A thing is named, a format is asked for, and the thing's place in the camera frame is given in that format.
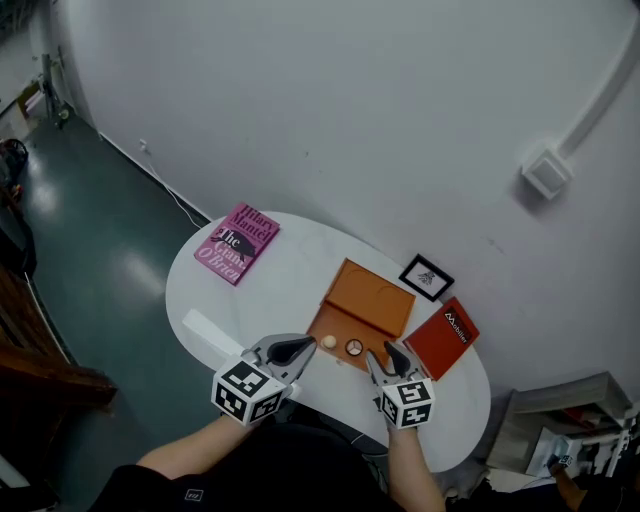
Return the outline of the person's right forearm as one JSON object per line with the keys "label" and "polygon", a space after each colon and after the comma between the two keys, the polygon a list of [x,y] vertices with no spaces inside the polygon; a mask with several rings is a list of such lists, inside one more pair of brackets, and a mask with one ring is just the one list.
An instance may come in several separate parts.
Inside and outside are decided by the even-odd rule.
{"label": "person's right forearm", "polygon": [[446,512],[415,428],[388,428],[389,494],[406,512]]}

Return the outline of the metal stand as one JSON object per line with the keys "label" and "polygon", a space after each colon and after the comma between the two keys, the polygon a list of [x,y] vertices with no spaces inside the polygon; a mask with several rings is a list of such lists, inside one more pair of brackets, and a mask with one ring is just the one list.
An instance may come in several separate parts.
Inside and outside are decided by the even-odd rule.
{"label": "metal stand", "polygon": [[68,101],[64,61],[61,46],[56,46],[55,56],[50,53],[41,55],[42,72],[39,75],[41,92],[45,97],[47,118],[58,130],[63,130],[75,107]]}

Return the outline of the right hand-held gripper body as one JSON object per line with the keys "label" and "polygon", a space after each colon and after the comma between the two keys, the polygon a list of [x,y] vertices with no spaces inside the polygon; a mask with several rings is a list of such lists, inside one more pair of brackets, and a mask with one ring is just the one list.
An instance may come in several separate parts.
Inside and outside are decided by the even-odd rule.
{"label": "right hand-held gripper body", "polygon": [[418,428],[432,417],[435,393],[432,380],[414,374],[393,384],[377,385],[378,408],[395,429]]}

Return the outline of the person's black clothing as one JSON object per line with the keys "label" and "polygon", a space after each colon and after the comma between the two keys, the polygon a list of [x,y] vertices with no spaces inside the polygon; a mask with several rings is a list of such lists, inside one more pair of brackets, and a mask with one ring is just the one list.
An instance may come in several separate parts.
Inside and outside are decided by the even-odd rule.
{"label": "person's black clothing", "polygon": [[88,512],[404,512],[361,454],[326,430],[259,428],[203,474],[117,468]]}

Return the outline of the white plastic square base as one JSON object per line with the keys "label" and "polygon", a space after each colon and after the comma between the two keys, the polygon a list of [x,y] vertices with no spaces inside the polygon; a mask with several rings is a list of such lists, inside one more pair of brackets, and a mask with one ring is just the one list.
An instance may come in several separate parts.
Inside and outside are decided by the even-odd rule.
{"label": "white plastic square base", "polygon": [[567,162],[548,146],[536,148],[527,157],[521,176],[547,200],[553,200],[573,180]]}

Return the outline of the pink book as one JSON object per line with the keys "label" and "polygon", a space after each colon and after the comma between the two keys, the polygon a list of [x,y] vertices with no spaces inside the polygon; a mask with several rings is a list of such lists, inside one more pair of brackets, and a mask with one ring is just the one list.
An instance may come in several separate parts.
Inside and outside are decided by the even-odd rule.
{"label": "pink book", "polygon": [[280,231],[280,224],[239,203],[195,251],[204,267],[236,286]]}

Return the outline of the orange leather tray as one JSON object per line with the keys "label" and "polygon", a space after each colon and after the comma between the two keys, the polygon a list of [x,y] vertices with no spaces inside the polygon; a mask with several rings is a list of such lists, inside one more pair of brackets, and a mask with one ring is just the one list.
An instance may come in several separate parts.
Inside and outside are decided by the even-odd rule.
{"label": "orange leather tray", "polygon": [[[405,332],[415,296],[365,267],[346,259],[329,286],[307,333],[321,341],[327,335],[337,340],[326,353],[366,371],[366,352],[373,351],[386,364],[386,341],[395,342]],[[350,339],[363,344],[363,352],[351,357],[345,351]]]}

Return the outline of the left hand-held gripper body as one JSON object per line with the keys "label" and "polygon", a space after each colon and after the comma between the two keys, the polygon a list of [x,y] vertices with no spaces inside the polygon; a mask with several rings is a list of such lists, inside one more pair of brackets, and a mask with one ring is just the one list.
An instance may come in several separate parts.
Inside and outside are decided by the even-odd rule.
{"label": "left hand-held gripper body", "polygon": [[279,382],[253,351],[234,351],[215,372],[211,403],[238,423],[252,426],[278,411],[294,393],[295,382]]}

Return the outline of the black picture frame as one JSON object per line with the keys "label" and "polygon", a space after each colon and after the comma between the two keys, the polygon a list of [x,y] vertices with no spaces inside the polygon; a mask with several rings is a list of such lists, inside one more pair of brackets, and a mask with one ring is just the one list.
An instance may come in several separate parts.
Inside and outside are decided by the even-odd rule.
{"label": "black picture frame", "polygon": [[454,284],[455,279],[417,254],[400,274],[399,280],[431,302],[435,302]]}

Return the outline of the red book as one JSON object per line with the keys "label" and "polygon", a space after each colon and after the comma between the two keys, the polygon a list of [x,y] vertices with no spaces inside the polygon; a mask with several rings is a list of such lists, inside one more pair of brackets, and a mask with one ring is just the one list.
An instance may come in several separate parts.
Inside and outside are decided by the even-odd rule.
{"label": "red book", "polygon": [[479,337],[479,330],[461,302],[447,300],[403,344],[418,358],[426,375],[439,380]]}

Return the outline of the black bag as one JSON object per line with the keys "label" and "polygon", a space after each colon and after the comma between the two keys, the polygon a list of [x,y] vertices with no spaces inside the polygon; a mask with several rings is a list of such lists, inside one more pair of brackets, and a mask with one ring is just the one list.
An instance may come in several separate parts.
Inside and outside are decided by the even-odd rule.
{"label": "black bag", "polygon": [[5,160],[11,173],[19,174],[27,164],[29,152],[19,139],[3,139],[0,141],[0,156]]}

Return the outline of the grey shelf unit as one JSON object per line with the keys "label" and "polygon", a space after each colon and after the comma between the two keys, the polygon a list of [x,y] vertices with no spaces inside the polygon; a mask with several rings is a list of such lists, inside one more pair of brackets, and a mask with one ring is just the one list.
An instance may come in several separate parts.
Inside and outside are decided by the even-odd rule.
{"label": "grey shelf unit", "polygon": [[487,456],[491,468],[526,474],[541,429],[571,441],[619,433],[632,402],[608,372],[576,381],[511,393],[505,415]]}

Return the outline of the person's left forearm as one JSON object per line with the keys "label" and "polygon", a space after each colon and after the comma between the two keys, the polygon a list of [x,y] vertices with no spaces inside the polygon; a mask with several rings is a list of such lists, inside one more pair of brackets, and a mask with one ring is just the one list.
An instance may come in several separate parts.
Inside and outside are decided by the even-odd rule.
{"label": "person's left forearm", "polygon": [[223,415],[186,437],[151,450],[137,465],[170,480],[203,474],[245,441],[253,430]]}

